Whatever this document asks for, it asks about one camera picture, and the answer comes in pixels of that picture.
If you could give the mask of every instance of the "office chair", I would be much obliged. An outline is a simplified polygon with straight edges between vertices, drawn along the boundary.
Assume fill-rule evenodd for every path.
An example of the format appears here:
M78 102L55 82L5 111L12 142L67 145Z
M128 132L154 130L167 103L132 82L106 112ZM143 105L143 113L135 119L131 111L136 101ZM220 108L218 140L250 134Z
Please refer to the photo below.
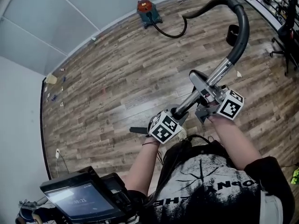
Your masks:
M277 42L282 50L274 50L269 53L270 57L273 57L273 54L282 54L285 56L286 62L286 72L285 76L289 73L289 60L294 63L294 69L299 68L296 60L299 60L299 43L296 32L292 29L295 24L295 15L296 15L296 4L298 0L288 0L289 6L287 8L287 18L284 25L278 30L279 39L273 37L272 42Z

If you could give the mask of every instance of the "black t-shirt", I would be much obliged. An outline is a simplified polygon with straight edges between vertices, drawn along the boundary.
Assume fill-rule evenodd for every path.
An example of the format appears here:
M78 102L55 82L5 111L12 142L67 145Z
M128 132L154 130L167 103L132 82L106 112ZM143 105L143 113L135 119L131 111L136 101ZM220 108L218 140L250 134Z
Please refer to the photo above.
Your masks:
M183 151L180 145L165 155L158 194L141 213L142 223L291 221L294 197L275 158L256 160L239 171L216 141ZM129 194L146 198L136 191Z

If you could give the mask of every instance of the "hand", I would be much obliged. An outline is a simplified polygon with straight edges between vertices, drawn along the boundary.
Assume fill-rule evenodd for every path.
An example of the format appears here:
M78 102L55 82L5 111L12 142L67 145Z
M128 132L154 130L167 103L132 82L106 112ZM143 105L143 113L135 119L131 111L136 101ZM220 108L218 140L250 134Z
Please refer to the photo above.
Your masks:
M224 116L219 114L210 115L208 117L208 120L211 121L213 125L234 125L235 124L232 120L225 118Z

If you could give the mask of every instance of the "metal tube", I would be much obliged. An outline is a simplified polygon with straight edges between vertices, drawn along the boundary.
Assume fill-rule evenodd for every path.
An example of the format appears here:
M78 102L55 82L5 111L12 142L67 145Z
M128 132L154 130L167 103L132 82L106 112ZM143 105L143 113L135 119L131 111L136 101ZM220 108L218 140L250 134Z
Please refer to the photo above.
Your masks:
M196 100L199 98L199 92L197 90L193 91L191 95L189 95L187 99L185 99L183 103L178 108L176 108L176 111L173 114L174 118L181 118L186 113L186 111L188 111L196 103Z
M209 75L206 83L211 87L216 85L232 66L233 64L227 58L225 58Z

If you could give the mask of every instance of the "green object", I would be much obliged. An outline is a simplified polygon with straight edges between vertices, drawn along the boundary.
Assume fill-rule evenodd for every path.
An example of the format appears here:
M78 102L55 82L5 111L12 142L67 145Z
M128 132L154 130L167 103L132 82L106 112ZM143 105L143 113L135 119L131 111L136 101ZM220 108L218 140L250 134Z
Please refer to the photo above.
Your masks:
M291 184L299 184L299 168L294 171Z

